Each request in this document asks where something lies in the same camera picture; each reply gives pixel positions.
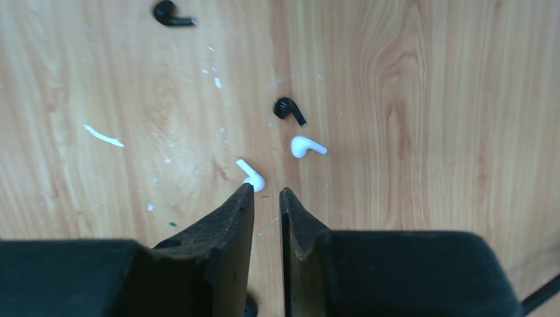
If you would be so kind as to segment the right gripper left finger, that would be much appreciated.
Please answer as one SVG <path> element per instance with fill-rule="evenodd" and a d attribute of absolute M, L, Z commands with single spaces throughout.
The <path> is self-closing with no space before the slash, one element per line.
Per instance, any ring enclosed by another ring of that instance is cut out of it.
<path fill-rule="evenodd" d="M 4 240 L 2 316 L 253 316 L 254 189 L 152 248 L 136 240 Z"/>

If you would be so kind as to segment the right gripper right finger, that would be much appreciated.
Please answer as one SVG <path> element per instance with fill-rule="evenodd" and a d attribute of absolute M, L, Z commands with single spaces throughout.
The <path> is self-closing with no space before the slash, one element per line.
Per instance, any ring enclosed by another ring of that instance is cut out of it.
<path fill-rule="evenodd" d="M 279 194 L 286 316 L 521 316 L 479 235 L 334 230 L 294 191 Z"/>

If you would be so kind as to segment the white earbud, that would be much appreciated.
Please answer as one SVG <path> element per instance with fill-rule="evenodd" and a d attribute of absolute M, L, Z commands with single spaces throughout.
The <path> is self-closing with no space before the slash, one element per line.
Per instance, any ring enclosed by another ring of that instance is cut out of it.
<path fill-rule="evenodd" d="M 242 169 L 247 177 L 243 181 L 244 184 L 253 186 L 254 192 L 258 193 L 265 188 L 265 179 L 256 172 L 243 158 L 238 158 L 236 164 Z"/>
<path fill-rule="evenodd" d="M 328 150 L 325 146 L 302 135 L 297 135 L 291 140 L 291 152 L 295 158 L 301 159 L 306 155 L 307 150 L 312 150 L 321 155 L 326 155 Z"/>

